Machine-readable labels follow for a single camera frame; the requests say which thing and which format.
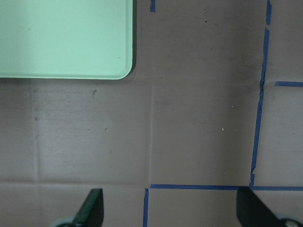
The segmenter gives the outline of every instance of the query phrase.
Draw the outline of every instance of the blue painter's tape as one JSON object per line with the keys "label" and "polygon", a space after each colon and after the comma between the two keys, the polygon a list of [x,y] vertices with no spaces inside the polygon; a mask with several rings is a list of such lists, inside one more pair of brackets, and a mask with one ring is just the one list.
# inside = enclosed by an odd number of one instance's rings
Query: blue painter's tape
{"label": "blue painter's tape", "polygon": [[258,110],[257,110],[255,138],[254,138],[254,146],[253,146],[253,151],[252,151],[251,169],[250,169],[250,186],[254,185],[254,180],[255,180],[255,174],[253,172],[254,172],[254,170],[256,168],[256,164],[257,164],[257,154],[258,154],[258,145],[259,145],[259,136],[260,136],[260,128],[261,128],[261,118],[262,118],[262,105],[263,105],[263,99],[264,99],[264,83],[265,83],[265,75],[266,75],[266,69],[267,69],[268,44],[269,44],[269,30],[267,28],[265,28],[259,103],[258,103]]}
{"label": "blue painter's tape", "polygon": [[156,0],[151,0],[150,11],[153,12],[153,13],[156,12]]}
{"label": "blue painter's tape", "polygon": [[271,9],[272,9],[272,5],[270,4],[270,1],[267,0],[267,10],[266,10],[266,24],[270,25],[270,21],[271,21]]}
{"label": "blue painter's tape", "polygon": [[303,191],[303,187],[253,186],[255,191]]}
{"label": "blue painter's tape", "polygon": [[282,87],[303,87],[303,82],[277,81],[275,86]]}
{"label": "blue painter's tape", "polygon": [[224,185],[181,185],[181,184],[152,184],[150,188],[154,189],[198,189],[198,190],[237,190],[238,186]]}
{"label": "blue painter's tape", "polygon": [[145,188],[144,208],[143,208],[143,227],[147,227],[147,221],[148,221],[148,199],[149,199],[149,191],[148,191],[148,188]]}

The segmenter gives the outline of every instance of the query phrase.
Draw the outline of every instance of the green tray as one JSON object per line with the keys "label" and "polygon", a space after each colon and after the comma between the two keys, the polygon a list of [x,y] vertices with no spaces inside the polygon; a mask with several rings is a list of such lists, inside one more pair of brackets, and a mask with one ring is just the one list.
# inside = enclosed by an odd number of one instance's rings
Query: green tray
{"label": "green tray", "polygon": [[133,0],[0,0],[0,77],[121,79]]}

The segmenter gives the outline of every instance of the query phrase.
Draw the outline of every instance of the mint green plastic tray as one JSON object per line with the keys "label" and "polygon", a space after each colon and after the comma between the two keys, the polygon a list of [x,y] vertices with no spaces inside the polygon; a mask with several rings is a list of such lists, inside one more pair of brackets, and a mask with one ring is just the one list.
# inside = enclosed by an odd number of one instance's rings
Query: mint green plastic tray
{"label": "mint green plastic tray", "polygon": [[0,0],[0,77],[121,79],[133,0]]}

